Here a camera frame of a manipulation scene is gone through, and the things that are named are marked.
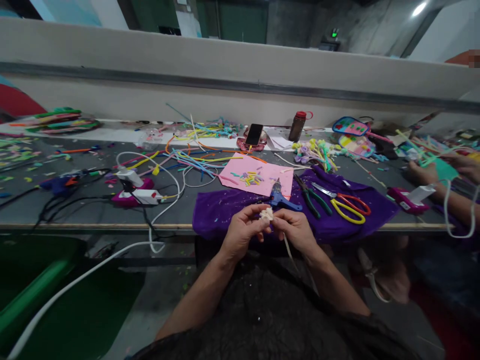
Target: green-handled pliers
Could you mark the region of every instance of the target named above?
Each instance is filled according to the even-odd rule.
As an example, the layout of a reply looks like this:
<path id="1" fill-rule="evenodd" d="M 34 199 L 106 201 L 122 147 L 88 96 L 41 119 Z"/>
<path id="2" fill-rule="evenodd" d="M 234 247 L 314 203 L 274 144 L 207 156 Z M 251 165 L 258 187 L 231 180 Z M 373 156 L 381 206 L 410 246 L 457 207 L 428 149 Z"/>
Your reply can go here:
<path id="1" fill-rule="evenodd" d="M 298 185 L 300 185 L 301 193 L 303 195 L 303 198 L 305 199 L 306 206 L 309 208 L 313 216 L 315 216 L 316 219 L 320 219 L 321 217 L 319 211 L 312 203 L 311 197 L 320 204 L 320 206 L 323 208 L 323 210 L 325 210 L 328 216 L 332 216 L 332 209 L 328 206 L 328 204 L 320 196 L 314 193 L 312 189 L 309 189 L 298 175 L 294 175 L 293 177 L 295 178 Z"/>

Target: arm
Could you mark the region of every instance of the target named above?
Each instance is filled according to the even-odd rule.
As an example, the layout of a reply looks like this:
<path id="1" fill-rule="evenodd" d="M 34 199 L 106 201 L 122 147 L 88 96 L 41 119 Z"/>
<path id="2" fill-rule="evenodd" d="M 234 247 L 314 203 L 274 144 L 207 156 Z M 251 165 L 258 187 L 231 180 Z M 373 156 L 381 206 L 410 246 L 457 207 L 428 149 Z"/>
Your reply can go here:
<path id="1" fill-rule="evenodd" d="M 263 241 L 262 231 L 271 231 L 268 220 L 255 220 L 258 213 L 269 207 L 265 204 L 251 205 L 232 217 L 220 251 L 180 300 L 155 340 L 198 327 L 212 317 L 235 266 L 247 253 L 252 236 L 257 234 L 258 239 Z"/>
<path id="2" fill-rule="evenodd" d="M 477 163 L 473 159 L 466 158 L 461 155 L 449 155 L 445 157 L 447 160 L 451 159 L 450 163 L 454 166 L 460 173 L 476 182 L 477 184 L 480 181 L 479 170 Z M 437 174 L 437 169 L 434 163 L 431 163 L 427 167 L 420 167 L 415 162 L 410 161 L 408 164 L 408 171 L 415 179 L 415 181 L 420 185 L 435 184 L 435 192 L 430 196 L 434 201 L 439 203 L 444 202 L 445 197 L 447 196 L 447 187 L 442 183 L 439 183 L 439 176 Z M 448 197 L 448 213 L 456 217 L 466 226 L 471 226 L 471 206 L 472 200 L 457 194 L 456 192 L 451 191 Z M 475 223 L 477 226 L 480 226 L 480 205 L 475 204 Z"/>
<path id="3" fill-rule="evenodd" d="M 445 196 L 447 195 L 447 187 L 443 184 L 438 185 L 435 188 L 436 192 L 432 194 L 432 199 L 436 200 L 439 203 L 444 202 Z M 472 224 L 471 211 L 472 211 L 472 200 L 457 194 L 456 192 L 450 191 L 448 196 L 448 213 L 456 217 L 464 225 L 470 227 Z M 480 205 L 475 204 L 475 224 L 477 228 L 480 227 Z"/>
<path id="4" fill-rule="evenodd" d="M 367 305 L 318 246 L 305 214 L 282 209 L 273 216 L 272 224 L 278 237 L 283 241 L 285 234 L 305 257 L 318 294 L 339 312 L 369 316 Z"/>

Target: black shirt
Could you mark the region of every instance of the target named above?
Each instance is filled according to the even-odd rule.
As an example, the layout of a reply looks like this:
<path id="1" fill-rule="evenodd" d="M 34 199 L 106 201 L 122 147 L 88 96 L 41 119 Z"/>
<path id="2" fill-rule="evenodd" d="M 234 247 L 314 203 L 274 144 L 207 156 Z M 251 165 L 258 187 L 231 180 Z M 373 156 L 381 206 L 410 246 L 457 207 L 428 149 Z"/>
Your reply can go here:
<path id="1" fill-rule="evenodd" d="M 135 360 L 420 359 L 374 315 L 340 314 L 276 261 L 242 260 L 213 317 Z"/>

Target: orange scissors handle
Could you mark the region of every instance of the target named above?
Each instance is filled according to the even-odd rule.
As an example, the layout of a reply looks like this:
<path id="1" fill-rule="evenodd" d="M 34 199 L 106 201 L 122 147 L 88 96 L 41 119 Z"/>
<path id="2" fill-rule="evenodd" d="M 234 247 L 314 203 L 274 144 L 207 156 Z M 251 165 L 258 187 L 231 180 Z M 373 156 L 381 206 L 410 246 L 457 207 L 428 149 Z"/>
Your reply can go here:
<path id="1" fill-rule="evenodd" d="M 336 195 L 337 199 L 342 199 L 348 206 L 350 206 L 352 209 L 357 210 L 360 214 L 368 216 L 372 213 L 370 210 L 369 206 L 364 203 L 362 200 L 360 200 L 358 197 L 352 196 L 352 195 L 345 195 L 338 193 Z M 359 206 L 354 205 L 352 202 L 350 202 L 348 199 L 351 199 L 352 202 L 356 202 L 360 204 L 363 208 L 360 208 Z"/>

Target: hand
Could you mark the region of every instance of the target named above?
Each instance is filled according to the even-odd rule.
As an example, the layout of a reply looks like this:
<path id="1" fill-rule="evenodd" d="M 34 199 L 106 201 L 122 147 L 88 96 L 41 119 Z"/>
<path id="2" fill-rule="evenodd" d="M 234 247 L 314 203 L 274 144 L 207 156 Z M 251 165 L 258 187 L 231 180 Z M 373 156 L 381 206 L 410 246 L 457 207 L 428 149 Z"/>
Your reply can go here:
<path id="1" fill-rule="evenodd" d="M 250 205 L 233 215 L 219 254 L 229 261 L 238 262 L 247 253 L 250 239 L 254 235 L 257 235 L 262 243 L 264 241 L 262 232 L 265 231 L 267 234 L 272 232 L 269 227 L 270 221 L 256 219 L 255 216 L 269 207 L 270 205 L 266 204 Z"/>
<path id="2" fill-rule="evenodd" d="M 460 174 L 476 184 L 480 184 L 480 162 L 457 153 L 442 155 L 441 158 L 452 165 Z"/>
<path id="3" fill-rule="evenodd" d="M 434 162 L 427 167 L 420 167 L 414 161 L 408 163 L 408 172 L 413 179 L 420 185 L 433 184 L 439 181 L 437 166 Z"/>
<path id="4" fill-rule="evenodd" d="M 307 255 L 313 249 L 320 249 L 310 229 L 309 221 L 303 212 L 282 209 L 273 213 L 271 222 L 278 232 L 278 238 L 283 241 L 284 233 L 288 240 L 303 255 Z"/>

